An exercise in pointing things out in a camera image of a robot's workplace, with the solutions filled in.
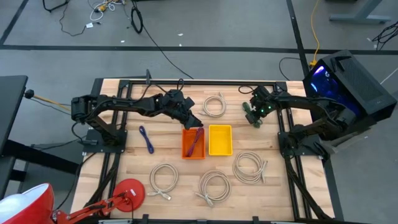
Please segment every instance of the floor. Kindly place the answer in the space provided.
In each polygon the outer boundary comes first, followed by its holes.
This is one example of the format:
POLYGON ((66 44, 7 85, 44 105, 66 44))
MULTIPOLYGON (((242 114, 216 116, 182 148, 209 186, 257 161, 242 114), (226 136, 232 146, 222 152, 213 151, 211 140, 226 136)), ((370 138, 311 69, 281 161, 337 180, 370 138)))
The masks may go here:
MULTIPOLYGON (((168 58, 191 76, 283 80, 278 69, 279 60, 299 57, 287 7, 289 1, 159 0, 139 2, 138 6, 153 39, 167 47, 168 58)), ((46 0, 47 7, 61 2, 63 0, 46 0)), ((292 2, 303 47, 311 53, 305 55, 310 62, 316 48, 310 26, 316 0, 292 2)), ((392 39, 380 54, 375 54, 374 43, 368 38, 372 39, 392 23, 369 26, 328 20, 333 13, 354 13, 364 2, 320 0, 314 26, 322 50, 355 50, 357 59, 381 82, 397 68, 398 38, 392 39)), ((391 16, 395 22, 397 7, 395 0, 384 0, 374 14, 391 16)), ((131 2, 125 8, 127 16, 130 8, 131 2)), ((41 1, 0 1, 0 34, 12 28, 10 33, 5 32, 8 36, 4 43, 0 41, 3 44, 0 45, 0 75, 27 75, 28 88, 62 103, 88 94, 93 80, 99 77, 143 75, 147 68, 155 78, 183 77, 153 48, 147 34, 134 32, 122 6, 116 6, 113 12, 107 10, 101 25, 95 24, 76 37, 60 31, 58 20, 62 11, 63 8, 49 13, 42 8, 41 1), (25 5, 23 10, 19 10, 21 5, 25 5), (9 26, 15 15, 16 22, 14 20, 11 23, 14 25, 9 26)), ((64 29, 71 33, 81 32, 90 22, 90 12, 87 1, 71 1, 62 21, 64 29)), ((291 80, 303 79, 298 60, 284 60, 282 70, 291 80)), ((397 82, 398 76, 393 75, 383 86, 397 96, 397 82)), ((397 121, 394 113, 392 118, 350 140, 333 155, 332 165, 345 220, 394 223, 398 218, 395 211, 398 153, 394 150, 397 121)), ((73 139, 72 124, 64 114, 23 100, 10 138, 24 144, 66 142, 73 139)), ((84 134, 86 129, 79 127, 78 134, 84 134)), ((79 146, 69 148, 68 153, 52 153, 66 154, 80 161, 79 146)), ((38 172, 48 173, 42 181, 64 182, 55 187, 55 204, 58 205, 74 177, 37 167, 36 172, 28 174, 28 180, 38 182, 38 172)), ((68 211, 71 203, 72 200, 67 201, 62 209, 68 211)))

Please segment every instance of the yellow bin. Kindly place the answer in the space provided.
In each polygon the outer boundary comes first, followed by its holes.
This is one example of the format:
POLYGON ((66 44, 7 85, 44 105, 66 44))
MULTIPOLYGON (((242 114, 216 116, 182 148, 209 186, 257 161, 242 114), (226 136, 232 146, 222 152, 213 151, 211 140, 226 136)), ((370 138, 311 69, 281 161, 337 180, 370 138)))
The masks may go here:
POLYGON ((209 155, 232 156, 231 125, 209 125, 209 155))

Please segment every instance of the computer case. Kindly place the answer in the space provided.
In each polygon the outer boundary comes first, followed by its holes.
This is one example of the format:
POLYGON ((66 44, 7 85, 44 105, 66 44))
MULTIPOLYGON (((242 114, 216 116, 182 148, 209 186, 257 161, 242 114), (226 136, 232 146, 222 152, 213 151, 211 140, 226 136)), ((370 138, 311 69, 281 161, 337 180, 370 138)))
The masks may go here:
POLYGON ((307 96, 333 98, 356 114, 355 124, 344 134, 363 131, 389 118, 397 104, 348 50, 320 59, 303 83, 307 96))

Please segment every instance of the red lamp arm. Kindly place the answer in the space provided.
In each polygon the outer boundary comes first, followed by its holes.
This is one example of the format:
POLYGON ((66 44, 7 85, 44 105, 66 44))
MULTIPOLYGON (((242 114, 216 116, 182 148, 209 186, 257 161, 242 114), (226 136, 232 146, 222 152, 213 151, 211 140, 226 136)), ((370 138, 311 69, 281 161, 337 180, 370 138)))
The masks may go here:
POLYGON ((56 223, 57 224, 77 223, 78 221, 99 211, 107 215, 120 204, 123 203, 130 204, 132 202, 132 197, 133 197, 132 193, 125 191, 117 196, 111 197, 107 200, 101 200, 79 211, 73 212, 70 215, 66 214, 61 210, 55 211, 55 216, 57 218, 56 223))

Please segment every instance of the plastic tray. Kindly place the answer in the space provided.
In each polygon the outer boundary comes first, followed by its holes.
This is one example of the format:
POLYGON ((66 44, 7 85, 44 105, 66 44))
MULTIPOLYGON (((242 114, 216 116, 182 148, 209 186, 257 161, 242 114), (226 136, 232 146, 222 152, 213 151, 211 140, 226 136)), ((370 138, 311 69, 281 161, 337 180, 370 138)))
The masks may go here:
POLYGON ((231 125, 209 125, 209 155, 232 156, 231 125))
POLYGON ((187 152, 195 140, 197 135, 197 128, 191 128, 189 130, 182 130, 182 147, 181 147, 181 157, 182 159, 204 159, 206 157, 206 147, 205 147, 205 132, 200 136, 199 140, 195 144, 193 153, 191 157, 187 157, 187 152))

